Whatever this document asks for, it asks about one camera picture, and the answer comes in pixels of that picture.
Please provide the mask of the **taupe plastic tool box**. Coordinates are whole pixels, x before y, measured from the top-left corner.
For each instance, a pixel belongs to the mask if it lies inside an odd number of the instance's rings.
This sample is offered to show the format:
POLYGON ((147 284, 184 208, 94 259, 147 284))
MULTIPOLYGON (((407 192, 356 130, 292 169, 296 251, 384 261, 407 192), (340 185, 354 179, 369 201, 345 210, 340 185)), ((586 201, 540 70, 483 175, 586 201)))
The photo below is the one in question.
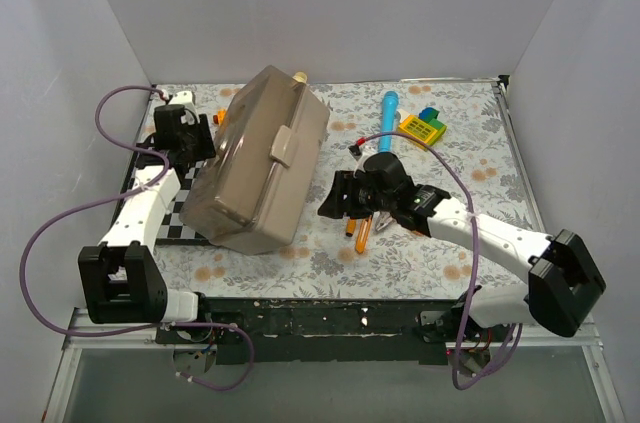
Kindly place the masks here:
POLYGON ((233 97, 181 223, 212 245, 272 252, 295 236, 330 116, 309 86, 265 67, 233 97))

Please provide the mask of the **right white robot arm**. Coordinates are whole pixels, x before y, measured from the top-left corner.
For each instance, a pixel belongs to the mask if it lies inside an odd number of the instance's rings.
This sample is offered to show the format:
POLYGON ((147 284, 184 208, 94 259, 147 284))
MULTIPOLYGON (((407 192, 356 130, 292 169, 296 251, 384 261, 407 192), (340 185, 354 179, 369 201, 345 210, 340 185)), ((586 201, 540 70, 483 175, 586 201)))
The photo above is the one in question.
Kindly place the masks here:
POLYGON ((477 285, 423 325, 431 341, 457 334, 475 340, 499 325, 537 324, 561 337, 574 336, 606 289, 583 239, 563 230, 555 236, 528 231, 485 214, 472 215, 448 192, 416 184, 392 153, 367 158, 355 171, 338 171, 321 217, 365 219, 387 212, 403 228, 472 249, 502 266, 518 283, 477 285))

